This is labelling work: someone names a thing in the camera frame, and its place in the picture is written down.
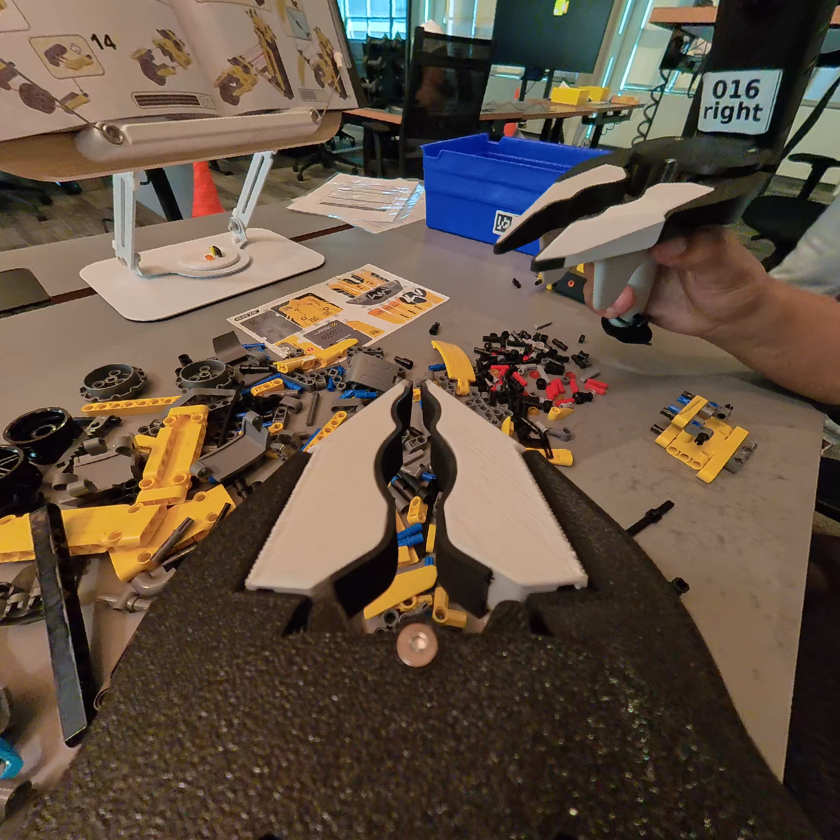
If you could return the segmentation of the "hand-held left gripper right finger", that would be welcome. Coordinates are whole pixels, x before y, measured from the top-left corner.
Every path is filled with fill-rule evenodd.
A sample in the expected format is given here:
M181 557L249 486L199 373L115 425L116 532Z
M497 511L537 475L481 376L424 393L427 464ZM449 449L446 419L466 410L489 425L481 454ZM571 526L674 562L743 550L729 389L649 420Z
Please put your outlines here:
M535 479L526 450L432 382L421 385L438 579L474 616L532 594L576 590L587 573Z

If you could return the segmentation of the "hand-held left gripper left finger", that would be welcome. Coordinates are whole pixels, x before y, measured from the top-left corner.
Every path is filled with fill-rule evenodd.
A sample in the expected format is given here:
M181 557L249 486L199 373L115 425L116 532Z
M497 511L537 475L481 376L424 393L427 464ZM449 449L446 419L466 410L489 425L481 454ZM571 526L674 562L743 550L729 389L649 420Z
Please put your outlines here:
M304 454L247 590L333 597L353 616L389 587L398 557L389 487L412 410L413 384L395 385Z

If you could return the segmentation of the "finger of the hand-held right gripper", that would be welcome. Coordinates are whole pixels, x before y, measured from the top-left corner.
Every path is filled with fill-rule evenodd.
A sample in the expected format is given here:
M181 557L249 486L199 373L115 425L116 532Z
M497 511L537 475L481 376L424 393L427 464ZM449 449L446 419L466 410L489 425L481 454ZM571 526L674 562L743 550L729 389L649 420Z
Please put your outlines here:
M502 255L517 250L552 231L563 230L620 204L628 182L628 172L614 164L599 164L557 181L499 237L494 253Z
M692 182L652 185L629 203L574 221L533 258L531 269L576 266L646 251L658 242L668 214L711 192L711 186Z

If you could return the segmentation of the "person's right forearm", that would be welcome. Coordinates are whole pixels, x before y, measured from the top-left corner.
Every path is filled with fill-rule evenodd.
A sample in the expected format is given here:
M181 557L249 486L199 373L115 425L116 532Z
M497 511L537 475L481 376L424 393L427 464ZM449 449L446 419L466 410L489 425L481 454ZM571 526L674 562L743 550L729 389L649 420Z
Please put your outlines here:
M761 268L730 276L721 294L722 314L709 341L838 417L838 301L771 278Z

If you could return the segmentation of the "person's right hand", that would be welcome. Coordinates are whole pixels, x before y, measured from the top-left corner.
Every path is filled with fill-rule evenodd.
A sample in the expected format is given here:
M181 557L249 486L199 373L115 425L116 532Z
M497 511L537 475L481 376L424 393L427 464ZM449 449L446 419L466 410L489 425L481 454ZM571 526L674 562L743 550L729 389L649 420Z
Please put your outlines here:
M666 331L712 341L736 328L770 298L774 279L723 227L704 227L650 248L656 269L648 321Z

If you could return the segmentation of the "black piece with orange dot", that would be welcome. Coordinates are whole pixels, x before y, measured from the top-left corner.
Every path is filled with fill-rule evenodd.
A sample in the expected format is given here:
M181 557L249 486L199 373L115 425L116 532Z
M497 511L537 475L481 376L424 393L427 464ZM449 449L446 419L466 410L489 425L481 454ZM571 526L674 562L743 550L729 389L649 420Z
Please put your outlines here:
M586 278L583 265L543 272L546 287L555 295L585 304Z

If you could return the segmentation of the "blue storage bin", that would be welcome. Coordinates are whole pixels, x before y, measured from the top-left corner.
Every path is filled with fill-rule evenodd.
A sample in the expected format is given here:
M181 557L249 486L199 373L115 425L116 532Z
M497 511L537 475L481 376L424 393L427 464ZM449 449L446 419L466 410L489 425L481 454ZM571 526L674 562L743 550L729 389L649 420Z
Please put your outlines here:
M493 245L557 179L606 154L485 133L422 146L429 228Z

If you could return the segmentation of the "person's grey shirt sleeve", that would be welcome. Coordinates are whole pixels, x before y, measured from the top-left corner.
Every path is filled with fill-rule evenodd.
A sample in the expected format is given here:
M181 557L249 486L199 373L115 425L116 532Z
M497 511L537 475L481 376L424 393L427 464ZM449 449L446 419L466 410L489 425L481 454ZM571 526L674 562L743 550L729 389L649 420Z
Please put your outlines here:
M839 294L839 197L810 226L770 275L815 294Z

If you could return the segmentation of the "wooden background desk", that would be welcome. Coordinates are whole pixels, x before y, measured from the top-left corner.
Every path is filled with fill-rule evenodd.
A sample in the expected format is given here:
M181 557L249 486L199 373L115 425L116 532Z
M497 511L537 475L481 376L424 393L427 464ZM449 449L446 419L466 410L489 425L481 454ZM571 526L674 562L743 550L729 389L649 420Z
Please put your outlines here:
M607 126L623 123L630 119L637 109L642 108L641 102L636 97L614 97L612 101L593 102L585 104L569 105L552 102L551 100L526 100L526 101L491 101L489 107L483 108L479 127L472 132L461 131L450 134L452 137L459 137L468 133L489 132L494 140L497 140L504 133L504 127L508 123L525 123L530 121L543 121L543 128L540 134L542 141L552 143L564 142L564 123L570 119L580 119L583 128L593 128L590 139L592 148L598 146L602 133ZM380 108L357 108L346 111L343 115L343 122L365 126L372 124L374 127L384 124L394 135L402 133L406 117L401 113L392 112Z

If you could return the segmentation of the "long black axle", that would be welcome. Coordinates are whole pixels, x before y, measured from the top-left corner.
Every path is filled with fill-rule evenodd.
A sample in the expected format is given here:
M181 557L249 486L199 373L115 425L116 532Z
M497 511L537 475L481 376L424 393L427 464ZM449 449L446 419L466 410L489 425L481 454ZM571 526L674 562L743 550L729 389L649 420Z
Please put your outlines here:
M631 537L637 536L643 530L659 523L667 513L673 510L674 506L675 503L672 500L666 500L656 508L648 509L639 520L626 529L626 533Z

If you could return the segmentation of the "heap of small black pins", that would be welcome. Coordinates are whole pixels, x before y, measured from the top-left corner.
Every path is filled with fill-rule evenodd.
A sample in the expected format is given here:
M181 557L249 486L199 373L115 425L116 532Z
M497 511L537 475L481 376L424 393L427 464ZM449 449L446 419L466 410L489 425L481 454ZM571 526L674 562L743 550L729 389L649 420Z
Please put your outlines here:
M571 467L574 431L568 422L576 409L606 396L610 386L587 351L550 336L549 326L483 335L473 349L472 378L459 398L524 450L553 466Z

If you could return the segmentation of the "black monitor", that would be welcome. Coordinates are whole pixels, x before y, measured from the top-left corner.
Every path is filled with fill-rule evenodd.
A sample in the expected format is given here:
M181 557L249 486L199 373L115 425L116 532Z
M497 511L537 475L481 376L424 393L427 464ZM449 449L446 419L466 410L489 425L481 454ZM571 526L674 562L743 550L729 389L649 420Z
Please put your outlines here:
M498 1L495 63L590 74L613 6L613 1Z

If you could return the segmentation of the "black mesh office chair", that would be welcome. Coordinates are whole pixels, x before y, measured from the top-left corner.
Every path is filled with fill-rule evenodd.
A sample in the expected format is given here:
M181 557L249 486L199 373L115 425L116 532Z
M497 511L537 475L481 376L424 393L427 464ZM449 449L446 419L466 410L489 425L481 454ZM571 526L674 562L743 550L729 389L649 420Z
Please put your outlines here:
M399 175L413 176L421 145L475 134L496 45L417 27L398 133Z

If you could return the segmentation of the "pile of yellow building pieces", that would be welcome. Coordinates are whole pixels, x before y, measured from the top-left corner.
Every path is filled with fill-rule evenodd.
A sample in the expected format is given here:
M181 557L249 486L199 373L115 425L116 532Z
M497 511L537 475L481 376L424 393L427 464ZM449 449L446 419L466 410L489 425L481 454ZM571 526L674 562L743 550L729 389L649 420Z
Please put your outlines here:
M129 446L129 453L145 455L146 459L138 485L139 493L131 504L74 510L60 508L71 557L106 553L117 576L131 583L142 573L163 564L156 556L162 552L165 541L172 537L184 521L189 520L190 523L173 545L176 551L187 549L205 539L211 527L221 523L225 505L233 502L222 482L209 490L197 492L192 498L187 497L196 478L192 469L200 467L197 455L199 444L203 443L205 437L207 415L207 406L175 406L156 436L135 436ZM317 444L349 419L333 419L325 424L311 441L310 448L298 450L286 462L286 467L304 468L304 454L313 452ZM532 457L534 465L549 464L540 454L528 450L526 452ZM270 524L268 536L276 521ZM401 564L403 545L407 545L408 540L415 535L424 535L422 522L397 531L396 526L401 521L396 511L398 557L394 580L381 595L359 612L365 619L394 610L400 602L433 589L442 589L449 596L438 579L435 551L431 563L427 563L425 557L418 557L414 563ZM245 578L267 538L258 542L257 554L253 563L247 566Z

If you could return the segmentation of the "yellow curved panel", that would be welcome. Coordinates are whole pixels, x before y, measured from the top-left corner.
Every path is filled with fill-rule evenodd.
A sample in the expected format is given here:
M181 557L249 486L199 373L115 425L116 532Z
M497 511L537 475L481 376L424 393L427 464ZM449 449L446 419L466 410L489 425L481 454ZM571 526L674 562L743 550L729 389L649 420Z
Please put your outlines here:
M433 340L431 344L440 354L448 378L455 380L455 393L467 396L476 382L476 372L467 353L453 343Z

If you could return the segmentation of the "grey wheel hub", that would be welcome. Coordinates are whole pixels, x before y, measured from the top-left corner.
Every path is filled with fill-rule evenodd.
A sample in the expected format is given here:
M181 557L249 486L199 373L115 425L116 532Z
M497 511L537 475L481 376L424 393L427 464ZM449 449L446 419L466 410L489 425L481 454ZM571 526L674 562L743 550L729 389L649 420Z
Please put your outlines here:
M176 386L183 393L195 389L226 389L234 380L234 369L217 359L188 362L175 372Z
M148 388L148 376L131 364L105 364L89 372L80 395L89 403L120 402L139 398Z

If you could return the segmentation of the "yellow and grey sticker sheet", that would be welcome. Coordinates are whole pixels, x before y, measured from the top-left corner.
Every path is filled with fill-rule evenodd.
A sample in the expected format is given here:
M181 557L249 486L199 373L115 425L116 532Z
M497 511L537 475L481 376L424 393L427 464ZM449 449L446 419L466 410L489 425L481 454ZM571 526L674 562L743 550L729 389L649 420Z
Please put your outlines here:
M281 347L326 349L345 340L363 347L420 319L448 297L419 280L364 265L227 320L274 354Z

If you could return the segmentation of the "yellow brick assembly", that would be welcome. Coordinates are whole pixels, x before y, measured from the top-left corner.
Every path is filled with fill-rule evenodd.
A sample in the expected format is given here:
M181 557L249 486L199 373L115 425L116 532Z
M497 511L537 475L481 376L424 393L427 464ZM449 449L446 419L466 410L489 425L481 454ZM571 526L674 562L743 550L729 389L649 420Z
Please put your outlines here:
M710 484L724 470L738 473L758 448L745 428L728 423L732 411L731 404L683 391L660 411L667 424L650 431L657 446Z

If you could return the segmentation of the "papers in clear sleeve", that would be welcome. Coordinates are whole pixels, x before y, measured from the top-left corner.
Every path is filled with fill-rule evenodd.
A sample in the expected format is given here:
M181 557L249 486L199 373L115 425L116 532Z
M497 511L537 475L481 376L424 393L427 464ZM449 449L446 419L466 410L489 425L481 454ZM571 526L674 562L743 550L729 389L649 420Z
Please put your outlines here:
M424 222L424 184L415 179L374 178L339 173L292 201L292 211L337 219L376 235Z

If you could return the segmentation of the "white book stand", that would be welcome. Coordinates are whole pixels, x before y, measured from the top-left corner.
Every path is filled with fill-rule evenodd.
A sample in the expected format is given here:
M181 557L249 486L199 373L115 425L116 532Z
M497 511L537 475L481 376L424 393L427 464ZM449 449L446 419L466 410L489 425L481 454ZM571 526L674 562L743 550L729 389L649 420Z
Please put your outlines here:
M288 109L230 117L151 117L2 141L2 172L40 182L112 177L109 259L80 268L85 289L124 318L153 322L236 297L320 267L323 257L268 229L251 227L274 153L318 144L345 110ZM221 233L140 250L134 243L142 174L251 154L245 184Z

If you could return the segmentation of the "black rubber strip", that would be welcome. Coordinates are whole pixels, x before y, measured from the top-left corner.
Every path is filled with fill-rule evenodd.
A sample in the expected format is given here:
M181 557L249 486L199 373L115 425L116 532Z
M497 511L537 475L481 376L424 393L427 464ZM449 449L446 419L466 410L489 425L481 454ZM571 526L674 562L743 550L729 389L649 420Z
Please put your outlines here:
M95 716L97 686L61 510L47 503L29 517L64 743L76 747Z

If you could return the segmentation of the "black rubber tyre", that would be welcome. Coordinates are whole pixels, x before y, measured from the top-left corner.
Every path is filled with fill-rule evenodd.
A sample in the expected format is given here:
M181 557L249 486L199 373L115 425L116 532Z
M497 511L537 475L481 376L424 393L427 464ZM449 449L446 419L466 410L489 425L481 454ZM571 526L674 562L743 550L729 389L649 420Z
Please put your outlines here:
M44 407L15 418L3 431L3 438L20 448L28 460L52 466L78 441L82 427L62 407Z
M43 476L25 452L1 446L1 518L30 513L45 503Z

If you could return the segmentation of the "person's dark trousers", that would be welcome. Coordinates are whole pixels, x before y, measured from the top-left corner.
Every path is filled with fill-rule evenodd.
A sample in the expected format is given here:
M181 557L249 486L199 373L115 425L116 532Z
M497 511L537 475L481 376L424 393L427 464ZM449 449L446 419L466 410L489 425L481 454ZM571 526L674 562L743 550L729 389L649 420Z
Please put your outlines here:
M822 458L784 771L824 838L839 837L838 470L838 458Z

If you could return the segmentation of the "orange traffic cone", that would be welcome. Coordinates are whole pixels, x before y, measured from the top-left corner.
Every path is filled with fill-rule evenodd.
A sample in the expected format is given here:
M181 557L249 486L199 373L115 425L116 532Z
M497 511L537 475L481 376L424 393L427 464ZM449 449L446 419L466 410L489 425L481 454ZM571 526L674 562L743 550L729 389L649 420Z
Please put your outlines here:
M217 193L209 163L192 163L192 218L222 214L224 207Z

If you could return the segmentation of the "black flat device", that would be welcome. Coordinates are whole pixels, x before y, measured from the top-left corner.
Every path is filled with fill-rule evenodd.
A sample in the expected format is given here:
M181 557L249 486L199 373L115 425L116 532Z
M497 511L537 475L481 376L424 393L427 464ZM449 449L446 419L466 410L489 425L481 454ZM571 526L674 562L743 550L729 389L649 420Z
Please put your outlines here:
M1 271L1 316L50 302L50 295L30 269L18 267Z

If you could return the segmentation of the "building instruction booklet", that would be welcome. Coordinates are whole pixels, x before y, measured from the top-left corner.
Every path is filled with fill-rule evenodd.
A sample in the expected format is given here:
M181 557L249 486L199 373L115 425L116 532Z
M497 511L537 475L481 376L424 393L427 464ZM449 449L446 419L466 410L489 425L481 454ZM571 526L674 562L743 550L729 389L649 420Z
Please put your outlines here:
M2 1L1 139L354 109L351 66L336 2Z

